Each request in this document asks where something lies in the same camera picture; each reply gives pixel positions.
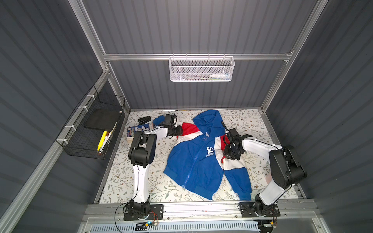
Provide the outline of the blue red white hooded jacket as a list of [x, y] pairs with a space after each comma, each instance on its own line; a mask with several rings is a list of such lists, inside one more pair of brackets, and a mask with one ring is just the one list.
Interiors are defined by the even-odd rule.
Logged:
[[178, 124], [177, 137], [164, 173], [178, 185], [208, 200], [227, 178], [240, 200], [251, 200], [252, 187], [243, 158], [229, 159], [224, 150], [230, 143], [217, 110], [198, 114], [192, 123]]

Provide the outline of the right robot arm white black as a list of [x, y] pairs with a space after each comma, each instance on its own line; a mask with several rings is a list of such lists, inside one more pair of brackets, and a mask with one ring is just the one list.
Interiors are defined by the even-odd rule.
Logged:
[[273, 212], [280, 197], [294, 184], [298, 184], [307, 177], [294, 147], [258, 141], [252, 139], [251, 135], [240, 135], [236, 129], [226, 129], [225, 132], [225, 136], [221, 138], [222, 158], [220, 160], [224, 169], [242, 168], [241, 155], [247, 151], [261, 156], [270, 164], [271, 180], [254, 200], [254, 211], [258, 216]]

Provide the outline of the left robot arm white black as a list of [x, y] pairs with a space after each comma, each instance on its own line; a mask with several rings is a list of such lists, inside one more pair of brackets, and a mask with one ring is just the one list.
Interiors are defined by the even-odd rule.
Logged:
[[176, 123], [176, 114], [167, 114], [165, 120], [154, 129], [135, 132], [128, 155], [135, 176], [132, 202], [138, 204], [150, 202], [148, 176], [151, 163], [155, 158], [156, 143], [160, 139], [182, 135], [183, 130]]

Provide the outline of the black stapler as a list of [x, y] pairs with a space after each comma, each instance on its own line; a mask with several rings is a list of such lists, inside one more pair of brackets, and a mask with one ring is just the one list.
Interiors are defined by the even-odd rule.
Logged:
[[138, 124], [143, 125], [143, 124], [146, 124], [150, 121], [152, 121], [152, 118], [150, 116], [144, 116], [144, 117], [141, 117], [141, 118], [138, 119]]

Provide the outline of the white tube in mesh basket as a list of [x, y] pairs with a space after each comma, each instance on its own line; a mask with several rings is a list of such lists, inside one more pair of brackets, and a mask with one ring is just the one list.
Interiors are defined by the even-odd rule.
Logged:
[[212, 80], [223, 80], [223, 81], [231, 80], [230, 73], [215, 73], [215, 74], [209, 75], [209, 78]]

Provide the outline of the black notebook in basket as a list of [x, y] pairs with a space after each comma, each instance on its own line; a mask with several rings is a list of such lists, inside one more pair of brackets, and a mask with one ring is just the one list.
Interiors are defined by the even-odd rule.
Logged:
[[95, 109], [86, 120], [84, 127], [88, 129], [112, 131], [118, 122], [122, 111], [112, 111], [107, 109]]

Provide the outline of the yellow highlighter marker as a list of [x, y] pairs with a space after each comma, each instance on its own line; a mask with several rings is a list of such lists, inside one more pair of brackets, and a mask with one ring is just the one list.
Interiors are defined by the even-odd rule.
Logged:
[[102, 148], [107, 134], [108, 134], [108, 131], [103, 132], [103, 134], [101, 136], [101, 139], [100, 139], [100, 142], [99, 142], [98, 147], [97, 147], [97, 151], [100, 151], [100, 149]]

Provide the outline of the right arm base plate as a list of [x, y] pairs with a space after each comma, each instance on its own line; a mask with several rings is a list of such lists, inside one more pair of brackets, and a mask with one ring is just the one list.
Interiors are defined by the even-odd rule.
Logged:
[[242, 217], [280, 217], [277, 205], [262, 205], [255, 201], [240, 202], [237, 205]]

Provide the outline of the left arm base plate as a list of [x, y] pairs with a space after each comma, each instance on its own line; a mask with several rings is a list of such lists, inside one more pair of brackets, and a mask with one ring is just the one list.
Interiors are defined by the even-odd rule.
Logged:
[[124, 221], [135, 220], [162, 220], [164, 205], [132, 203], [124, 208]]

